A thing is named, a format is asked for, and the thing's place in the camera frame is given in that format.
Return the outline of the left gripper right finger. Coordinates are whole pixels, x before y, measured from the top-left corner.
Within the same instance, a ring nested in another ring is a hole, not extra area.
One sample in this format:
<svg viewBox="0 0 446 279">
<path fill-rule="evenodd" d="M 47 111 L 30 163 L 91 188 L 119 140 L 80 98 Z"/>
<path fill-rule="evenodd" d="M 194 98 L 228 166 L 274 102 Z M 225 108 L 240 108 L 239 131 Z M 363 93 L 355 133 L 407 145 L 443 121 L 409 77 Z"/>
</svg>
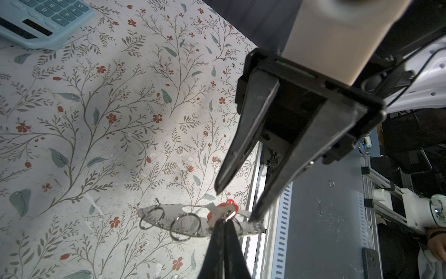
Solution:
<svg viewBox="0 0 446 279">
<path fill-rule="evenodd" d="M 252 279 L 233 220 L 224 225 L 224 275 L 225 279 Z"/>
</svg>

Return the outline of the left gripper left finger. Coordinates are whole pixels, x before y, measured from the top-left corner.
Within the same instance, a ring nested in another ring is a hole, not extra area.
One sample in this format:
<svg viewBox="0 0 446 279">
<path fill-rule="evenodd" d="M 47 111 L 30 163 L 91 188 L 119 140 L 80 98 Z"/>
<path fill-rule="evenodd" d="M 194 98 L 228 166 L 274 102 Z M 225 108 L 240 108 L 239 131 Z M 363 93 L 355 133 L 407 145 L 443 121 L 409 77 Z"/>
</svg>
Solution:
<svg viewBox="0 0 446 279">
<path fill-rule="evenodd" d="M 224 270 L 223 219 L 216 221 L 198 279 L 222 279 Z"/>
</svg>

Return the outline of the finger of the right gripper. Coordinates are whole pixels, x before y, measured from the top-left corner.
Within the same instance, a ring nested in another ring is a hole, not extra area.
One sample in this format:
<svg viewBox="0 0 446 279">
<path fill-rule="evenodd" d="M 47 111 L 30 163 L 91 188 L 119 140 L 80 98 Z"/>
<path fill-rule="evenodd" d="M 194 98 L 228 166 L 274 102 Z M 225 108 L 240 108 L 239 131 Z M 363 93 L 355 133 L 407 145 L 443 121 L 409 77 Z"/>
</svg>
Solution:
<svg viewBox="0 0 446 279">
<path fill-rule="evenodd" d="M 323 155 L 340 160 L 354 149 L 357 139 L 348 132 L 364 113 L 365 109 L 353 101 L 327 100 L 321 105 L 311 116 L 304 132 L 288 149 L 277 171 L 268 180 L 267 189 L 264 190 L 257 208 L 261 219 L 285 187 L 311 162 Z"/>
<path fill-rule="evenodd" d="M 216 194 L 226 189 L 251 154 L 279 86 L 279 79 L 263 70 L 250 75 L 238 128 L 215 180 Z"/>
</svg>

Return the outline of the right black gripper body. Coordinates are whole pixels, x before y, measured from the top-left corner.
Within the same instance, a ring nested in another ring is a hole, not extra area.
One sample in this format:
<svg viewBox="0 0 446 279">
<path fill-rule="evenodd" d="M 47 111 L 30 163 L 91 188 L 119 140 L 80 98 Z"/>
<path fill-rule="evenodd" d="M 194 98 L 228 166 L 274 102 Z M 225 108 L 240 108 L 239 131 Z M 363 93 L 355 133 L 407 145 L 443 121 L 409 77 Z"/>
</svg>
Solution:
<svg viewBox="0 0 446 279">
<path fill-rule="evenodd" d="M 327 100 L 353 101 L 365 109 L 357 124 L 348 132 L 357 139 L 357 143 L 386 117 L 385 105 L 380 98 L 261 49 L 255 49 L 247 55 L 243 73 L 238 80 L 235 102 L 239 116 L 250 75 L 256 70 L 276 76 L 280 82 L 277 95 L 264 119 L 258 142 L 263 141 L 282 155 L 288 153 L 297 137 L 304 132 L 311 116 Z M 338 161 L 326 155 L 321 158 L 326 165 Z"/>
</svg>

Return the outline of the red key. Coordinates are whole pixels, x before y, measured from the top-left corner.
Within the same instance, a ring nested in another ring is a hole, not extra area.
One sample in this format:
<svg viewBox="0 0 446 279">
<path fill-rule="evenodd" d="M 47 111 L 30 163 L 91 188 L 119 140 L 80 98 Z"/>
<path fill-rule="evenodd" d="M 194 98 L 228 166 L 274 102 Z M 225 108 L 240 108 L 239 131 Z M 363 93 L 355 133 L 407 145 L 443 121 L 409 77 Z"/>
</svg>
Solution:
<svg viewBox="0 0 446 279">
<path fill-rule="evenodd" d="M 209 213 L 207 215 L 208 225 L 214 224 L 218 219 L 233 220 L 239 212 L 239 206 L 233 199 L 228 199 L 226 202 L 219 205 L 211 204 L 208 207 Z"/>
</svg>

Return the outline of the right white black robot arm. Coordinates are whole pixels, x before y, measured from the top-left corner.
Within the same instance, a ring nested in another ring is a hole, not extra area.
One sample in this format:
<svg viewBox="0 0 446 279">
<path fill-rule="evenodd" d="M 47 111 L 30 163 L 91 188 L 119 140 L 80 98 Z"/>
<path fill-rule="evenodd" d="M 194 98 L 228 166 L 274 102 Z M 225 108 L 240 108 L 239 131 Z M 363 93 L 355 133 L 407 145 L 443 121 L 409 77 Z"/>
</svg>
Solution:
<svg viewBox="0 0 446 279">
<path fill-rule="evenodd" d="M 209 1 L 256 49 L 236 88 L 222 193 L 258 142 L 281 155 L 251 219 L 315 160 L 342 160 L 388 113 L 446 104 L 444 1 Z"/>
</svg>

